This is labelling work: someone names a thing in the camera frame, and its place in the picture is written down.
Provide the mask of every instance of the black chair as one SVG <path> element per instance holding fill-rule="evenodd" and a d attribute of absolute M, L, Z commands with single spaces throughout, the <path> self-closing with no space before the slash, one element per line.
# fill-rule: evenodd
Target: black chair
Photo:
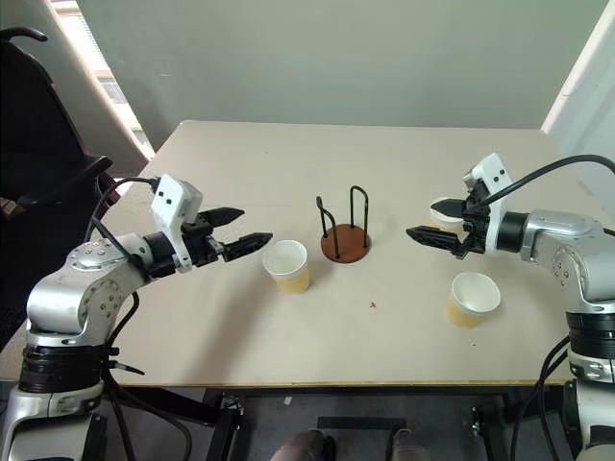
<path fill-rule="evenodd" d="M 25 208 L 2 219 L 0 350 L 25 320 L 34 285 L 81 242 L 100 187 L 112 183 L 111 160 L 86 152 L 51 78 L 14 36 L 47 40 L 29 28 L 0 32 L 0 196 Z"/>

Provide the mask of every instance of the wire cup holder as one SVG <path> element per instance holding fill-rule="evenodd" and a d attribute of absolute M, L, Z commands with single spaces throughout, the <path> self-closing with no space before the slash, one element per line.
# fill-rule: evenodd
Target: wire cup holder
<path fill-rule="evenodd" d="M 365 200 L 363 212 L 363 229 L 355 225 L 355 191 L 363 194 Z M 369 211 L 369 198 L 367 192 L 358 185 L 350 188 L 350 224 L 335 223 L 333 215 L 323 207 L 323 199 L 316 197 L 316 206 L 320 210 L 320 221 L 323 226 L 323 236 L 320 239 L 320 248 L 323 254 L 333 262 L 351 263 L 359 261 L 370 251 L 372 242 L 367 233 L 367 216 Z M 325 215 L 331 221 L 327 229 Z"/>

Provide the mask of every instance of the window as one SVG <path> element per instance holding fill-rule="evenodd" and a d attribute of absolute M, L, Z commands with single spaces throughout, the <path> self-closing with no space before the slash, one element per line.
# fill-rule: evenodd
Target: window
<path fill-rule="evenodd" d="M 52 7 L 60 17 L 64 33 L 105 89 L 119 118 L 124 122 L 126 127 L 135 134 L 141 152 L 147 158 L 153 158 L 154 150 L 147 139 L 147 135 L 143 132 L 141 125 L 136 119 L 135 113 L 113 77 L 111 69 L 105 61 L 105 57 L 100 51 L 100 48 L 98 48 L 96 40 L 87 26 L 86 20 L 81 10 L 79 10 L 77 2 L 65 0 L 50 1 Z"/>

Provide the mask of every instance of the paper cup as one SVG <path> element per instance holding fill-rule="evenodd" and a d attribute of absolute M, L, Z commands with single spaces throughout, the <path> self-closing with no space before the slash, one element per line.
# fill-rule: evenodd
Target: paper cup
<path fill-rule="evenodd" d="M 449 197 L 438 197 L 430 203 L 430 218 L 437 228 L 442 231 L 448 232 L 461 232 L 463 231 L 463 218 L 454 218 L 453 216 L 447 216 L 440 211 L 436 211 L 431 206 L 437 204 L 443 200 L 447 200 Z"/>
<path fill-rule="evenodd" d="M 453 280 L 446 316 L 458 327 L 469 328 L 500 305 L 502 297 L 495 281 L 478 272 L 462 272 Z"/>
<path fill-rule="evenodd" d="M 308 251 L 295 240 L 280 240 L 269 248 L 262 265 L 284 293 L 303 293 L 309 286 Z"/>

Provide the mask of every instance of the white tabletop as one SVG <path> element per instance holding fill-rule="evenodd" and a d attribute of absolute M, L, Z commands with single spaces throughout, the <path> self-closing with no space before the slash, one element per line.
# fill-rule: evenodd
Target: white tabletop
<path fill-rule="evenodd" d="M 303 242 L 312 283 L 302 295 L 280 293 L 259 252 L 146 286 L 140 310 L 116 342 L 121 361 L 146 375 L 118 379 L 250 387 L 534 381 L 568 331 L 563 294 L 550 274 L 518 255 L 458 261 L 405 232 L 428 223 L 432 199 L 464 198 L 463 175 L 492 152 L 513 180 L 558 157 L 534 130 L 184 122 L 141 176 L 168 173 L 191 182 L 204 194 L 202 209 L 244 209 L 216 230 L 224 242 L 253 231 Z M 369 194 L 373 246 L 359 262 L 335 264 L 320 251 L 315 198 L 322 196 L 338 223 L 349 222 L 353 184 Z M 151 198 L 148 187 L 134 185 L 106 224 L 116 234 L 153 232 Z M 571 169 L 520 189 L 513 208 L 573 211 L 611 225 Z M 487 274 L 503 297 L 497 313 L 470 329 L 444 315 L 451 282 L 464 271 Z M 18 333 L 0 357 L 0 377 L 17 377 L 18 359 L 11 357 L 22 344 Z M 562 366 L 553 379 L 570 376 Z"/>

